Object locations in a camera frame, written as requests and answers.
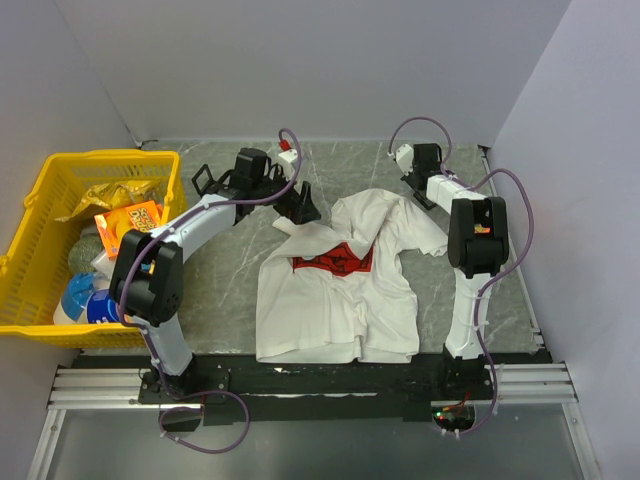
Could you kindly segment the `white Coca-Cola t-shirt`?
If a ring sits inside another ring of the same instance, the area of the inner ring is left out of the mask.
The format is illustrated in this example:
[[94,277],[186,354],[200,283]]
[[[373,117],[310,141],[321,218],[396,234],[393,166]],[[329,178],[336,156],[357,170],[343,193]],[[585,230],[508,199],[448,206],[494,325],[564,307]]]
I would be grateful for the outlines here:
[[419,351],[408,250],[442,256],[447,236],[417,205],[383,189],[339,199],[330,225],[277,219],[287,240],[262,263],[256,304],[261,363],[405,364]]

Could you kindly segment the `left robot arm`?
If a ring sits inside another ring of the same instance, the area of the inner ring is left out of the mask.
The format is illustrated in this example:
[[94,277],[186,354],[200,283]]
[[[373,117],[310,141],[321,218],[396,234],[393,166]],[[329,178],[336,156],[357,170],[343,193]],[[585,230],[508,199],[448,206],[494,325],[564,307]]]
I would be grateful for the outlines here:
[[198,389],[196,360],[178,319],[184,294],[184,264],[216,235],[230,229],[257,206],[271,206],[295,224],[320,219],[311,186],[295,186],[301,151],[280,143],[276,158],[256,148],[241,149],[232,169],[214,178],[203,165],[192,178],[199,201],[184,213],[144,233],[121,240],[109,294],[122,325],[137,329],[151,355],[150,378],[174,401]]

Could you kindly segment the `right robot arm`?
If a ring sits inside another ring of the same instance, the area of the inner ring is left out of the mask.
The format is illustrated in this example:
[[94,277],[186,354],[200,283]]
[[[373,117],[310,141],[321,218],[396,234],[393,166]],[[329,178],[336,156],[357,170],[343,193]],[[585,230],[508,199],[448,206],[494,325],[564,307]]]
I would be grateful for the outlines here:
[[447,256],[456,294],[444,351],[452,361],[478,362],[485,356],[481,341],[492,291],[489,282],[509,258],[506,203],[442,172],[442,150],[435,143],[403,144],[394,158],[414,198],[426,209],[439,207],[449,215]]

